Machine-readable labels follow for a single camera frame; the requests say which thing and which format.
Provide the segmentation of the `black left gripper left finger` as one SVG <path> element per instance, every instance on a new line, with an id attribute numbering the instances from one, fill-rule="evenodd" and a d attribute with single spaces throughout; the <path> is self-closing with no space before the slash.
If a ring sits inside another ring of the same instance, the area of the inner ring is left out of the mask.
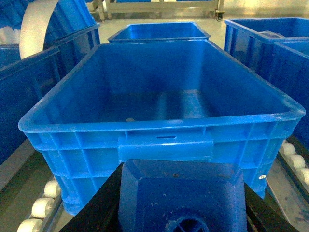
<path id="1" fill-rule="evenodd" d="M 118 209 L 123 164 L 121 163 L 102 187 L 71 219 L 62 232 L 120 232 Z"/>

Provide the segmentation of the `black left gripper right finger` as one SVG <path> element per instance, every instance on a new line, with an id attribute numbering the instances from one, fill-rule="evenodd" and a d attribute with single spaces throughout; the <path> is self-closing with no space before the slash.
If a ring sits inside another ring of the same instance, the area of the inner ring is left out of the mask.
<path id="1" fill-rule="evenodd" d="M 245 201 L 249 232 L 298 232 L 287 220 L 264 202 L 246 183 Z"/>

